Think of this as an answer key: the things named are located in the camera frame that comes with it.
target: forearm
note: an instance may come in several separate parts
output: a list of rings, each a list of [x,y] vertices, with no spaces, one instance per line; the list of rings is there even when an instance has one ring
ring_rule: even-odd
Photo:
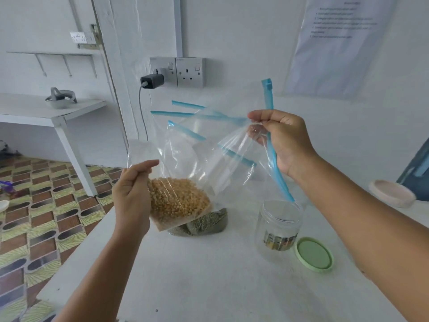
[[[293,174],[358,265],[400,312],[409,321],[427,318],[429,230],[321,158],[304,160]]]
[[[57,322],[115,321],[140,240],[112,236]]]

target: white table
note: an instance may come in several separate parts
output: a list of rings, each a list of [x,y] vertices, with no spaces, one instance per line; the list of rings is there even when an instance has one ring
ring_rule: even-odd
[[[83,188],[89,196],[94,196],[97,191],[78,146],[68,130],[67,121],[103,106],[106,106],[104,100],[78,98],[78,102],[70,108],[54,109],[48,105],[43,96],[0,93],[0,122],[54,127]]]
[[[287,251],[274,262],[255,251],[259,204],[240,200],[220,234],[181,238],[151,226],[140,246],[118,317],[127,321],[405,322],[355,267],[325,218],[308,207],[300,237],[328,246],[334,269],[318,274]],[[429,224],[428,205],[407,214]],[[74,251],[38,298],[63,307],[110,238],[114,208]]]

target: hand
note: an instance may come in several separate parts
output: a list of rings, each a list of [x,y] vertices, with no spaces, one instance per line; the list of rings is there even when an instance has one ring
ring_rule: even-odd
[[[136,237],[140,241],[146,235],[151,213],[148,176],[158,164],[159,160],[144,161],[122,171],[112,191],[116,211],[114,235]]]
[[[271,132],[271,142],[277,153],[277,166],[293,179],[303,159],[318,157],[311,145],[303,118],[276,109],[258,109],[248,114],[252,122],[261,122]]]

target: floor mat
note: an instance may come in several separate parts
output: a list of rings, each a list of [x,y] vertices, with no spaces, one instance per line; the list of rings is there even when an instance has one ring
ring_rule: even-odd
[[[120,168],[88,166],[98,195],[88,197],[70,163],[13,157],[0,181],[20,197],[0,213],[0,322],[51,321],[36,295],[113,207]]]

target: white wall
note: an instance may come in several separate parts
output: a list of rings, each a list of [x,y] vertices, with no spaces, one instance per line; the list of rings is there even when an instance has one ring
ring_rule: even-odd
[[[175,56],[172,0],[94,0],[115,85],[139,114],[138,78],[149,57]],[[142,92],[146,116],[172,99],[201,102],[228,87],[271,77],[278,109],[303,116],[315,148],[354,181],[396,180],[429,136],[429,0],[400,0],[353,101],[282,97],[305,0],[182,0],[184,56],[206,57],[202,91]],[[129,102],[121,102],[134,126]],[[142,124],[136,115],[139,134]]]
[[[78,18],[89,30],[95,23],[90,0],[75,0]],[[79,50],[70,31],[77,31],[68,0],[0,0],[0,92],[48,96],[50,88],[75,91],[76,97],[103,99],[108,106],[68,122],[87,164],[126,165],[126,147],[118,106],[100,51]],[[93,53],[95,78],[88,57],[41,55],[43,76],[34,55],[6,51]],[[53,128],[0,123],[0,139],[22,154],[68,161]]]

